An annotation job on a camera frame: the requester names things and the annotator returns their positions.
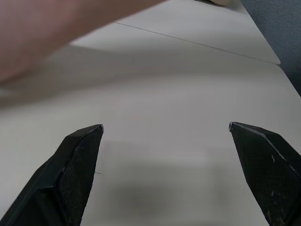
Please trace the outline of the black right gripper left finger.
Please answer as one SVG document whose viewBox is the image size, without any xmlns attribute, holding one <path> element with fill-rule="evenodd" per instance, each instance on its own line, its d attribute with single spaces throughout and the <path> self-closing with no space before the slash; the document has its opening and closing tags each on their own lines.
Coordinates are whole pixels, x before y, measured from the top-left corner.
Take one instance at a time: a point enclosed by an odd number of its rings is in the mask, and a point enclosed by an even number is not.
<svg viewBox="0 0 301 226">
<path fill-rule="evenodd" d="M 0 220 L 2 226 L 79 226 L 93 185 L 103 125 L 66 136 Z"/>
</svg>

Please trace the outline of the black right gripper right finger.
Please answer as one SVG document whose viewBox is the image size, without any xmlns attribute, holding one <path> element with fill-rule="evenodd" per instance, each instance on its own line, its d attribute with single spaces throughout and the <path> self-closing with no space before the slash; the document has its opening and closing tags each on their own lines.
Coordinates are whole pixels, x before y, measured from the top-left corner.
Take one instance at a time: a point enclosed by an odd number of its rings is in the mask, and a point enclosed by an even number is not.
<svg viewBox="0 0 301 226">
<path fill-rule="evenodd" d="M 270 226 L 301 224 L 301 156 L 279 134 L 231 122 L 246 182 Z"/>
</svg>

